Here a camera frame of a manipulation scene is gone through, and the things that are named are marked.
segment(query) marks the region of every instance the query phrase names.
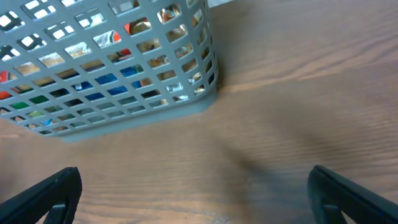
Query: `gray plastic basket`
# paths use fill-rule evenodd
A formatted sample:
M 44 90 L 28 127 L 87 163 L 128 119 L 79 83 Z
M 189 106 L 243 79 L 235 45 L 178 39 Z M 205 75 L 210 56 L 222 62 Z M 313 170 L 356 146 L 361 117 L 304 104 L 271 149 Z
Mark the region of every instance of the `gray plastic basket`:
M 31 131 L 76 141 L 197 113 L 216 98 L 205 0 L 12 0 L 2 8 L 1 117 Z

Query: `black object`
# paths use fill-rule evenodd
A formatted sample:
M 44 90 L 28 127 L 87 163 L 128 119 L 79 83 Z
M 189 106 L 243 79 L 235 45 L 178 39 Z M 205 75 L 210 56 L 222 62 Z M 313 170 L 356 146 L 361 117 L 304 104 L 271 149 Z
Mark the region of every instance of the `black object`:
M 68 167 L 0 204 L 0 223 L 71 224 L 82 191 L 79 170 Z
M 347 223 L 341 212 L 358 224 L 398 223 L 398 205 L 323 166 L 311 171 L 308 196 L 318 224 Z

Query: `basket base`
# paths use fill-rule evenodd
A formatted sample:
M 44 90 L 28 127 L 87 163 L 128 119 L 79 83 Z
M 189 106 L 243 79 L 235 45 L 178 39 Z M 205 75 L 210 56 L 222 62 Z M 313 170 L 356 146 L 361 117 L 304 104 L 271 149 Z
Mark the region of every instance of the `basket base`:
M 83 129 L 79 132 L 59 136 L 59 138 L 65 142 L 74 142 L 82 139 L 100 136 L 102 134 L 122 131 L 127 128 L 134 128 L 154 122 L 175 119 L 194 113 L 199 113 L 205 111 L 211 104 L 213 104 L 213 102 L 216 100 L 216 97 L 217 87 L 216 85 L 213 85 L 211 89 L 206 93 L 206 95 L 203 96 L 203 98 L 192 103 L 169 108 L 162 111 L 161 113 L 150 113 L 142 115 L 140 117 L 121 119 L 120 121 L 117 121 L 115 123 L 108 123 L 104 124 L 104 126 L 96 126 L 91 129 Z

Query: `wooden table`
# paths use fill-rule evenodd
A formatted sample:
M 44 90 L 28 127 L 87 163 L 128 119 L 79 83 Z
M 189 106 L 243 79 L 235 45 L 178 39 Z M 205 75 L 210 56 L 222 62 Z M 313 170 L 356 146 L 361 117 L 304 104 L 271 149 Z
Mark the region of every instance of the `wooden table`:
M 211 12 L 215 104 L 72 144 L 1 121 L 0 201 L 77 166 L 75 223 L 312 223 L 305 186 L 323 164 L 398 202 L 398 1 Z

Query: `lattice pattern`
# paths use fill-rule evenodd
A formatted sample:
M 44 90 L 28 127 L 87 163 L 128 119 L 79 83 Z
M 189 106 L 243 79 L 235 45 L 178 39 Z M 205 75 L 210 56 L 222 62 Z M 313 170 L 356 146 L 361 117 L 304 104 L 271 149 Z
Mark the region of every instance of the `lattice pattern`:
M 0 116 L 46 136 L 195 101 L 218 75 L 205 0 L 3 1 Z

